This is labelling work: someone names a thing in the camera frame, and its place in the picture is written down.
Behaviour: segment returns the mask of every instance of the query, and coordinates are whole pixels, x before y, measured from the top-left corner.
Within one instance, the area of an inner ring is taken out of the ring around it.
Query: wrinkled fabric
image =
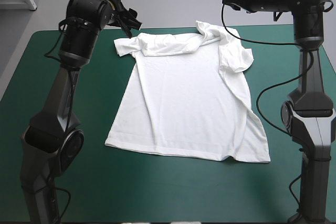
[[[141,33],[114,41],[119,56],[131,54],[137,63],[105,144],[167,156],[269,162],[243,74],[253,63],[252,51],[223,27],[197,21],[196,28],[199,34]]]

